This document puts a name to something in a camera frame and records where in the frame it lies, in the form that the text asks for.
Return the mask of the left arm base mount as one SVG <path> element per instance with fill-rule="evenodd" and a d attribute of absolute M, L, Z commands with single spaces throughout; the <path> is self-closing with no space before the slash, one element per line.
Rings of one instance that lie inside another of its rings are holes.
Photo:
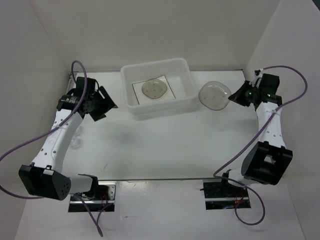
<path fill-rule="evenodd" d="M 78 195 L 87 205 L 88 209 L 93 213 L 98 213 L 100 211 L 114 212 L 117 182 L 99 181 L 98 184 L 102 191 L 97 193 L 95 196 L 87 197 L 84 193 L 78 193 Z M 80 199 L 74 195 L 71 195 L 69 198 L 68 212 L 83 213 L 87 212 L 87 209 Z"/>

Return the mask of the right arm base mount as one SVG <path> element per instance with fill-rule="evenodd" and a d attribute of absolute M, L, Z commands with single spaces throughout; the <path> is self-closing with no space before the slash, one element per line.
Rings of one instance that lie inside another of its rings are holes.
<path fill-rule="evenodd" d="M 248 191 L 245 188 L 236 187 L 220 179 L 205 179 L 200 191 L 204 193 L 206 210 L 249 209 L 251 203 Z"/>

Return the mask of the clear glass dish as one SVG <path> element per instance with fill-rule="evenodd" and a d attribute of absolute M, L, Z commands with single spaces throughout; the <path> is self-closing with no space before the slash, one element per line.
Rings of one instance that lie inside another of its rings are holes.
<path fill-rule="evenodd" d="M 167 90 L 166 83 L 157 78 L 147 80 L 141 87 L 142 93 L 150 99 L 161 98 Z"/>
<path fill-rule="evenodd" d="M 199 91 L 199 101 L 213 111 L 223 110 L 230 102 L 231 90 L 218 81 L 207 82 Z"/>

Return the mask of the translucent white plastic bin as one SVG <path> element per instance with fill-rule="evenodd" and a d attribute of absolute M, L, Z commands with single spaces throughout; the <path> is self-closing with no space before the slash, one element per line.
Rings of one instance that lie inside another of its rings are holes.
<path fill-rule="evenodd" d="M 183 58 L 126 65 L 120 75 L 124 103 L 136 117 L 188 111 L 198 102 L 198 88 Z"/>

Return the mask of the square white black-rimmed plate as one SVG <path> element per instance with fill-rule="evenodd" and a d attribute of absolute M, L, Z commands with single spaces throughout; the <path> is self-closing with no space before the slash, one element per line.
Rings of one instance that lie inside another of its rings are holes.
<path fill-rule="evenodd" d="M 174 100 L 175 94 L 165 75 L 132 84 L 139 105 Z"/>

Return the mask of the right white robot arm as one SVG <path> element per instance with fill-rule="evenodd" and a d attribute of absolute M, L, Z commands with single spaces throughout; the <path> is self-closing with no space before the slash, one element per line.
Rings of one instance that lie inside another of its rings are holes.
<path fill-rule="evenodd" d="M 229 169 L 222 174 L 220 193 L 231 196 L 237 187 L 251 184 L 277 185 L 288 168 L 293 152 L 287 149 L 281 129 L 282 98 L 276 95 L 278 84 L 255 86 L 249 81 L 229 100 L 248 107 L 253 105 L 258 118 L 257 142 L 244 158 L 241 168 Z"/>

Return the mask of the small clear glass cup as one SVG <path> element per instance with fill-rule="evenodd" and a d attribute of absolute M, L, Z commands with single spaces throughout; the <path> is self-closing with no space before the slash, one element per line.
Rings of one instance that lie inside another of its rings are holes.
<path fill-rule="evenodd" d="M 81 146 L 81 135 L 82 135 L 82 132 L 83 132 L 83 128 L 82 126 L 79 126 L 75 132 L 74 132 L 74 135 L 71 139 L 71 142 L 70 142 L 70 147 L 74 150 L 80 148 Z"/>

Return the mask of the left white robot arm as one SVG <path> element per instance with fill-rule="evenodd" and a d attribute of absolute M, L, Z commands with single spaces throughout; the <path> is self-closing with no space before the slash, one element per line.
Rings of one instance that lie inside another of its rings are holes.
<path fill-rule="evenodd" d="M 96 122 L 105 118 L 109 110 L 117 107 L 105 88 L 100 86 L 98 90 L 89 88 L 78 110 L 72 112 L 80 102 L 80 93 L 81 89 L 76 87 L 60 98 L 52 126 L 53 133 L 46 138 L 30 165 L 22 165 L 18 171 L 23 185 L 32 196 L 62 201 L 67 195 L 83 194 L 88 200 L 94 200 L 107 190 L 106 187 L 99 186 L 96 176 L 83 173 L 76 176 L 62 174 L 68 147 L 85 115 L 90 115 Z"/>

